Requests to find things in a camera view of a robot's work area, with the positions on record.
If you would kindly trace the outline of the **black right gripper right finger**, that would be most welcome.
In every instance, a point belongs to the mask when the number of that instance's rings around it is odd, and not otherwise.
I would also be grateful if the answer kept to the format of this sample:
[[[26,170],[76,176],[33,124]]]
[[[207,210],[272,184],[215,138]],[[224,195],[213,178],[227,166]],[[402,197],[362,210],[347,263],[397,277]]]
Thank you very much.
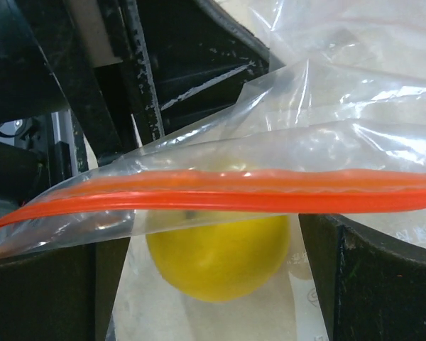
[[[426,249],[342,215],[298,219],[330,340],[426,340]]]

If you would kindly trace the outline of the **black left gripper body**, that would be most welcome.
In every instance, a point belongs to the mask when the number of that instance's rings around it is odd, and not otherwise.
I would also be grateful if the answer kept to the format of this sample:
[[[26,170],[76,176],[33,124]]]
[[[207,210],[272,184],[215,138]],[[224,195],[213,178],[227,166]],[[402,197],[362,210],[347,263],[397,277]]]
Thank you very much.
[[[0,1],[0,199],[30,199],[163,135],[135,1]]]

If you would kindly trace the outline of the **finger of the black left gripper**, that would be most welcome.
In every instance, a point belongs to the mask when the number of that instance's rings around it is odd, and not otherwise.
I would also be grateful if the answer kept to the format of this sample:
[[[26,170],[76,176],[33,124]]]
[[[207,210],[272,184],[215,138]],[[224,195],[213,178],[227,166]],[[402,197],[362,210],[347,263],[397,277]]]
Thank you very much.
[[[152,137],[233,105],[269,71],[269,49],[215,1],[128,1],[127,19]]]

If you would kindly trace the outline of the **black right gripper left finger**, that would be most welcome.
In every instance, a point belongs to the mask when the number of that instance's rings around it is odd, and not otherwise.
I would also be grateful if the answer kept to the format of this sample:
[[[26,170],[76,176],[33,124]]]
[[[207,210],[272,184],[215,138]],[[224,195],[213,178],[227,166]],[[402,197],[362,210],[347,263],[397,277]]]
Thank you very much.
[[[105,340],[129,239],[0,259],[0,340]]]

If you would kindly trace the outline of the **clear zip bag yellow food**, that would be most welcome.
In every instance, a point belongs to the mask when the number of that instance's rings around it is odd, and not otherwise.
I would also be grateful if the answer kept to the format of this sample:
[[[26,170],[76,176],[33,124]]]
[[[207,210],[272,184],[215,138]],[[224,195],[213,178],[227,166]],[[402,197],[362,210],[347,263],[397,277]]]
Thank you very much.
[[[330,340],[299,215],[342,215],[426,249],[426,1],[250,8],[281,67],[231,109],[0,219],[0,259],[129,239],[109,340]],[[197,300],[155,267],[150,210],[287,215],[290,248],[247,296]]]

